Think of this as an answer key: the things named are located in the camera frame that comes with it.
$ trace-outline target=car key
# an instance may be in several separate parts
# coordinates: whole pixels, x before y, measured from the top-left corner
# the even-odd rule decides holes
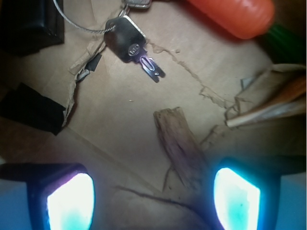
[[[152,0],[123,0],[130,8],[147,9],[151,6]]]
[[[147,57],[145,34],[128,16],[118,17],[107,21],[106,28],[114,27],[113,30],[105,33],[106,45],[123,62],[134,61],[140,63],[144,71],[155,81],[159,77],[165,77],[165,73],[154,62]]]

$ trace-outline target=piece of wood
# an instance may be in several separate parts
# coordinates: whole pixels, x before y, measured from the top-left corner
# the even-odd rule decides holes
[[[164,109],[154,112],[153,116],[159,138],[182,183],[195,188],[201,181],[205,159],[182,109]]]

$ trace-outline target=glowing light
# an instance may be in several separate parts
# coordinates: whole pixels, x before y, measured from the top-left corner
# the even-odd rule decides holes
[[[77,174],[47,198],[51,230],[87,230],[94,211],[94,184],[84,173]]]
[[[225,230],[257,229],[260,189],[229,168],[215,176],[214,204]]]

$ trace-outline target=orange object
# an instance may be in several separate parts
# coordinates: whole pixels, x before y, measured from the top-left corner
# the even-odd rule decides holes
[[[234,36],[249,39],[267,32],[274,20],[272,0],[188,0]]]

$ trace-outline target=green object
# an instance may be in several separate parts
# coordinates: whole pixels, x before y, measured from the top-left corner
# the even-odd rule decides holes
[[[274,24],[258,38],[274,63],[306,63],[306,40]]]

